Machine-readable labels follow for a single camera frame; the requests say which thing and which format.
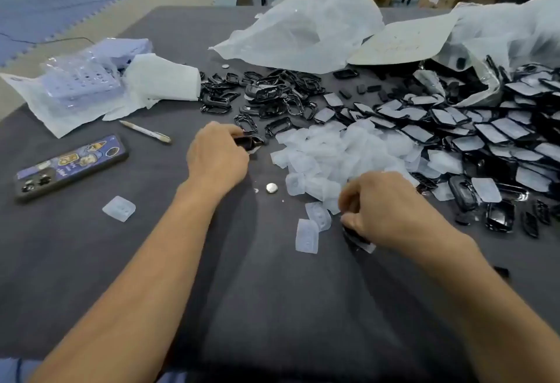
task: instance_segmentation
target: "silver round battery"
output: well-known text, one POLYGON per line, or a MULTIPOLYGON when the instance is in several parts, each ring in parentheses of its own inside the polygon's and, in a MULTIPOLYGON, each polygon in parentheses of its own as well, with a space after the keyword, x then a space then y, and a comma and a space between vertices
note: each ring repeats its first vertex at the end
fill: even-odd
POLYGON ((267 184, 267 191, 269 193, 276 193, 278 191, 278 186, 273 182, 269 182, 267 184))

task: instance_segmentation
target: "tabletop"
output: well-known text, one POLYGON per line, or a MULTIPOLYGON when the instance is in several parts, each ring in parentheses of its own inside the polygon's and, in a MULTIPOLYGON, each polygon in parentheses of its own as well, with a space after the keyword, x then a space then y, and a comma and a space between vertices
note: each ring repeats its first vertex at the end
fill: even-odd
MULTIPOLYGON (((159 56, 207 75, 266 73, 241 60, 228 61, 226 71, 224 60, 207 50, 264 10, 160 7, 121 36, 149 38, 159 56)), ((389 23, 441 12, 382 13, 389 23)), ((367 69, 360 74, 351 83, 324 75, 323 85, 334 91, 379 83, 367 69)), ((238 97, 234 109, 242 103, 238 97)), ((233 121, 235 113, 216 117, 199 107, 161 101, 127 118, 169 135, 171 146, 101 120, 59 140, 26 106, 0 123, 0 355, 44 357, 115 279, 187 177, 194 134, 210 120, 233 121), (128 160, 28 204, 14 202, 19 169, 111 133, 129 148, 128 160), (126 223, 101 210, 114 196, 136 204, 126 223)), ((266 123, 257 122, 262 135, 266 123)), ((356 256, 337 219, 321 233, 318 254, 295 250, 298 219, 306 218, 304 204, 315 200, 287 194, 287 171, 270 160, 283 147, 273 139, 253 155, 248 177, 216 211, 169 364, 330 380, 472 380, 461 345, 436 314, 446 309, 444 295, 411 262, 383 249, 356 256), (269 182, 278 184, 275 194, 266 192, 269 182)), ((450 202, 430 202, 452 221, 450 202)), ((543 237, 531 241, 519 223, 505 235, 480 222, 461 228, 493 265, 510 270, 513 288, 560 330, 558 228, 541 229, 543 237)))

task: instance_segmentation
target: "beige foam mat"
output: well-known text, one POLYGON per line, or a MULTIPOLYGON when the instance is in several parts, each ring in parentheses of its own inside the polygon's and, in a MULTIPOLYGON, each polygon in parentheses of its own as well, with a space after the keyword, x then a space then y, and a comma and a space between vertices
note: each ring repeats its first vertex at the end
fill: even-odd
MULTIPOLYGON (((85 37, 97 42, 116 36, 159 6, 211 6, 214 0, 120 0, 108 5, 94 16, 77 24, 57 39, 85 37)), ((68 40, 42 44, 0 67, 0 72, 34 78, 42 72, 40 63, 52 56, 81 50, 89 44, 86 40, 68 40)), ((0 80, 0 119, 23 104, 23 99, 3 80, 0 80)))

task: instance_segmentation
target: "forearm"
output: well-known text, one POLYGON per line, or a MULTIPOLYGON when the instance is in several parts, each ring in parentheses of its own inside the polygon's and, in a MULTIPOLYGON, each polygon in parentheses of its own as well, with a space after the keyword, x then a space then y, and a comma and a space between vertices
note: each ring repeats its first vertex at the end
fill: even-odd
POLYGON ((218 196, 186 182, 115 282, 31 382, 153 381, 176 333, 218 196))
MULTIPOLYGON (((457 246, 470 242, 461 235, 457 246)), ((484 383, 560 381, 560 339, 478 249, 447 252, 422 266, 447 291, 456 327, 484 383)))

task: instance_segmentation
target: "hand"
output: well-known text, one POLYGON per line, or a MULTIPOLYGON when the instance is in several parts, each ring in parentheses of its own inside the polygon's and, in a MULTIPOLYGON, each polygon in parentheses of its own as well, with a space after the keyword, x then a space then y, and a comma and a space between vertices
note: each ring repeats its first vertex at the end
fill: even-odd
POLYGON ((340 192, 341 222, 370 242, 413 260, 462 252, 476 243, 449 224, 396 172, 369 172, 340 192))
POLYGON ((243 130, 237 125, 214 121, 197 133, 186 154, 187 182, 191 188, 214 193, 219 201, 242 181, 247 174, 249 154, 235 144, 236 137, 243 137, 243 130))

